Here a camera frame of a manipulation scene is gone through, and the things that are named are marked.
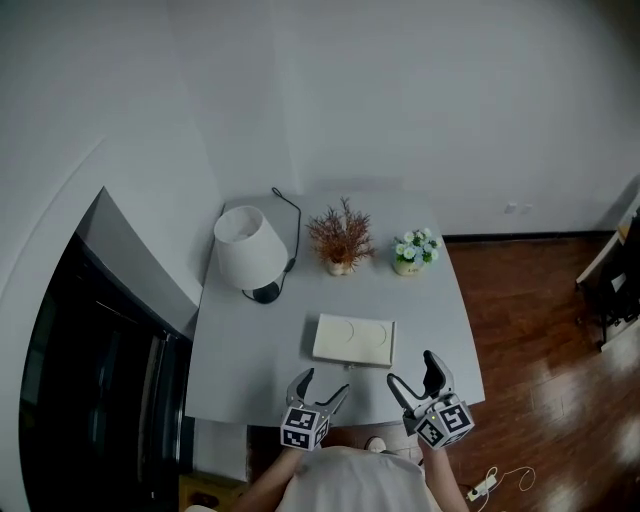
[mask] wooden floor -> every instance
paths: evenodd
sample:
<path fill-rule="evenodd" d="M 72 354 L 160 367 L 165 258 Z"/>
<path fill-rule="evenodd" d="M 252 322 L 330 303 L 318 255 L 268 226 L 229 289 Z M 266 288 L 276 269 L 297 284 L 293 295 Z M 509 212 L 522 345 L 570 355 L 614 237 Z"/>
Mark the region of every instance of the wooden floor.
<path fill-rule="evenodd" d="M 471 407 L 476 428 L 448 449 L 454 472 L 469 485 L 494 465 L 499 475 L 525 465 L 537 473 L 524 493 L 520 475 L 507 476 L 485 510 L 640 510 L 640 341 L 600 353 L 597 329 L 575 322 L 587 310 L 574 280 L 604 243 L 448 246 L 486 395 Z M 419 460 L 415 437 L 401 425 L 336 428 L 328 442 L 363 448 L 372 435 Z M 278 452 L 276 433 L 252 429 L 250 448 L 257 476 Z"/>

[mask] potted plant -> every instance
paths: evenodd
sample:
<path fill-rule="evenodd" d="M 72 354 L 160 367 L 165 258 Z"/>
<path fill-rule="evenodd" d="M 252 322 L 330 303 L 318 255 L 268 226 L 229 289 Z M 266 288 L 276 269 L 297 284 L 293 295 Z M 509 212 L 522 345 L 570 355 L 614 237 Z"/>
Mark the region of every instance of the potted plant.
<path fill-rule="evenodd" d="M 310 218 L 307 228 L 313 249 L 331 275 L 350 274 L 363 258 L 375 254 L 369 235 L 369 215 L 353 212 L 349 198 L 340 198 L 342 211 L 332 207 Z"/>
<path fill-rule="evenodd" d="M 438 259 L 438 248 L 442 247 L 442 239 L 431 238 L 428 228 L 407 231 L 402 239 L 396 237 L 393 242 L 393 268 L 401 276 L 418 275 L 426 263 Z"/>

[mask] table lamp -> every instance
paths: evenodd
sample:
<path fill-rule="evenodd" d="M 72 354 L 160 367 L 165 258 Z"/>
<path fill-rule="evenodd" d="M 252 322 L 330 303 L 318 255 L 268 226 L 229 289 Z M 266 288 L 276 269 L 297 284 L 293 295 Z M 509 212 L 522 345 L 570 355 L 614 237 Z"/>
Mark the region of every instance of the table lamp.
<path fill-rule="evenodd" d="M 274 281 L 284 272 L 289 255 L 264 214 L 253 206 L 233 208 L 218 219 L 213 234 L 224 280 L 251 290 L 261 304 L 276 300 L 280 288 Z"/>

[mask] cable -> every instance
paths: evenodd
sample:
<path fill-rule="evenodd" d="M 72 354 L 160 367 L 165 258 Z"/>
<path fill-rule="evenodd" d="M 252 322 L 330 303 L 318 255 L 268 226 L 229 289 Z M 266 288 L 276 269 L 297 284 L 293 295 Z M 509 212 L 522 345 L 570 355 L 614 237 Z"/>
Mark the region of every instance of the cable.
<path fill-rule="evenodd" d="M 487 489 L 487 499 L 484 501 L 484 503 L 482 504 L 482 506 L 478 509 L 478 512 L 481 512 L 482 509 L 484 509 L 484 507 L 487 506 L 487 503 L 489 503 L 489 494 L 491 494 L 491 491 L 495 491 L 498 486 L 502 483 L 502 481 L 504 480 L 504 477 L 507 475 L 510 475 L 511 473 L 515 473 L 516 471 L 521 471 L 523 469 L 526 469 L 524 475 L 522 475 L 520 477 L 520 481 L 518 482 L 518 488 L 522 491 L 522 492 L 526 492 L 529 489 L 531 489 L 533 487 L 533 484 L 536 483 L 536 470 L 533 469 L 531 466 L 522 466 L 521 468 L 518 469 L 514 469 L 513 471 L 507 471 L 506 473 L 502 474 L 502 478 L 498 481 L 498 483 L 496 485 L 494 485 L 491 489 Z M 531 481 L 531 485 L 529 487 L 527 487 L 526 489 L 522 488 L 522 481 L 524 480 L 524 477 L 527 476 L 529 473 L 533 473 L 533 480 Z M 498 474 L 498 467 L 497 466 L 493 466 L 491 468 L 489 468 L 489 471 L 487 471 L 487 474 L 484 478 L 484 481 L 486 482 L 490 476 L 496 476 Z"/>
<path fill-rule="evenodd" d="M 284 269 L 285 272 L 289 272 L 291 268 L 293 268 L 293 265 L 295 264 L 295 260 L 298 257 L 298 248 L 300 247 L 300 222 L 302 220 L 302 212 L 300 211 L 300 208 L 298 208 L 298 205 L 292 203 L 286 197 L 284 197 L 282 195 L 282 192 L 280 192 L 276 187 L 271 187 L 271 192 L 273 192 L 280 199 L 282 199 L 283 201 L 286 201 L 291 206 L 293 206 L 296 210 L 298 210 L 298 236 L 296 237 L 296 252 L 293 255 L 293 264 L 291 263 L 291 260 L 289 260 L 289 263 L 287 264 L 287 268 Z"/>
<path fill-rule="evenodd" d="M 291 272 L 291 270 L 293 269 L 293 267 L 296 264 L 296 260 L 298 258 L 298 249 L 300 248 L 300 224 L 302 222 L 302 211 L 300 211 L 300 208 L 298 208 L 298 205 L 289 201 L 286 197 L 284 197 L 282 195 L 282 192 L 280 192 L 280 190 L 278 190 L 276 187 L 271 187 L 271 192 L 273 192 L 276 196 L 278 196 L 280 199 L 282 199 L 283 201 L 286 201 L 287 203 L 289 203 L 291 206 L 293 206 L 296 210 L 298 210 L 298 231 L 297 231 L 297 235 L 296 235 L 296 252 L 293 255 L 293 258 L 291 258 L 288 262 L 287 262 L 287 266 L 284 268 L 283 270 L 283 276 L 282 276 L 282 281 L 280 282 L 280 289 L 278 290 L 278 295 L 276 297 L 276 299 L 278 297 L 280 297 L 280 295 L 282 294 L 282 290 L 284 290 L 284 280 L 287 278 L 287 274 L 289 272 Z M 252 300 L 254 302 L 258 302 L 256 299 L 254 299 L 253 297 L 251 297 L 250 295 L 247 295 L 247 292 L 245 292 L 244 290 L 242 290 L 242 295 L 244 295 L 247 299 Z"/>

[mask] shoe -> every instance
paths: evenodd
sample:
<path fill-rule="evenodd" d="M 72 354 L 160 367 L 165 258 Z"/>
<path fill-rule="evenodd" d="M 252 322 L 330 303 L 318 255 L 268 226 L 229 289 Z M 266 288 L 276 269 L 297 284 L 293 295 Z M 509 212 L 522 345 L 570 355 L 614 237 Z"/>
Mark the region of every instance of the shoe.
<path fill-rule="evenodd" d="M 373 453 L 382 453 L 387 449 L 387 443 L 381 437 L 372 437 L 366 442 L 364 449 Z"/>

